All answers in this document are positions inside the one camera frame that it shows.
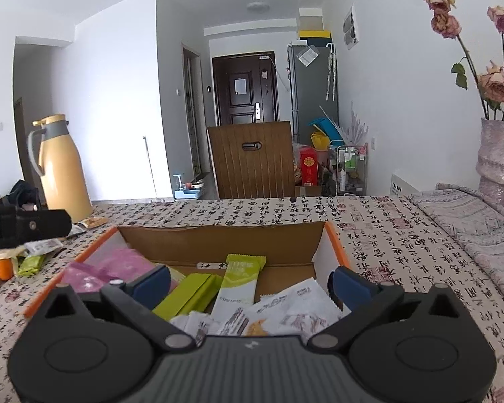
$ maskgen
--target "thermos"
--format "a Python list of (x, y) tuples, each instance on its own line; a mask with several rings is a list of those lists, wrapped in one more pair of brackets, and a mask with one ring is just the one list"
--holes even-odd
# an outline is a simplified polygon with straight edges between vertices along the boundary
[[(32, 123), (41, 126), (28, 135), (28, 156), (41, 177), (49, 209), (65, 209), (75, 223), (91, 215), (92, 206), (82, 172), (81, 157), (67, 130), (64, 114), (50, 115)], [(41, 135), (39, 161), (34, 154), (34, 135)]]

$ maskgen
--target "gray refrigerator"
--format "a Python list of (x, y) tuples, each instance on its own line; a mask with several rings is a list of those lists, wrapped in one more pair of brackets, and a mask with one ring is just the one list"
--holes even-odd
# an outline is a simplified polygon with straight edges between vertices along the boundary
[(339, 123), (338, 92), (335, 86), (336, 97), (332, 101), (331, 75), (331, 90), (329, 99), (326, 100), (329, 49), (316, 47), (319, 55), (309, 66), (305, 66), (297, 56), (306, 48), (305, 45), (288, 46), (289, 78), (293, 112), (293, 140), (300, 144), (312, 145), (310, 136), (315, 128), (308, 124), (316, 118), (324, 117), (319, 106), (323, 107), (329, 118), (336, 124)]

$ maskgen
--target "bouquet of dried flowers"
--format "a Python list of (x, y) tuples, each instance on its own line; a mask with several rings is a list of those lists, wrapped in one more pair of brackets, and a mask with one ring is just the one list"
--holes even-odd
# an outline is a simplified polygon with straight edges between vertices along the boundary
[[(474, 82), (480, 92), (481, 106), (484, 110), (486, 119), (490, 119), (493, 112), (493, 119), (497, 119), (497, 111), (502, 114), (501, 120), (504, 121), (504, 66), (498, 66), (493, 61), (487, 67), (485, 74), (478, 74), (476, 67), (470, 57), (470, 53), (461, 40), (461, 25), (457, 19), (450, 14), (452, 8), (455, 8), (455, 0), (424, 0), (429, 10), (433, 11), (431, 28), (444, 38), (457, 39), (465, 53), (465, 57), (452, 66), (452, 73), (456, 75), (456, 85), (467, 89), (467, 79), (465, 67), (462, 65), (466, 59), (469, 70), (474, 77)], [(498, 33), (502, 38), (502, 55), (504, 59), (504, 8), (501, 6), (490, 7), (487, 15), (495, 24)]]

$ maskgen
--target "pink vase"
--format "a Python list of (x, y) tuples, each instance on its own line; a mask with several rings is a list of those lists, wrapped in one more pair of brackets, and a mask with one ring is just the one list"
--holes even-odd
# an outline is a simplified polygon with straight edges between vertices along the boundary
[(481, 119), (481, 146), (476, 171), (479, 190), (504, 206), (504, 122)]

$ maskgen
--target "ceiling light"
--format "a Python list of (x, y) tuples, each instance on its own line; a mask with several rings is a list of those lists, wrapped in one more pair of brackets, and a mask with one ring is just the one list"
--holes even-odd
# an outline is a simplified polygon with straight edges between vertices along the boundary
[(247, 10), (253, 13), (265, 13), (270, 8), (271, 6), (262, 1), (254, 1), (253, 3), (247, 4)]

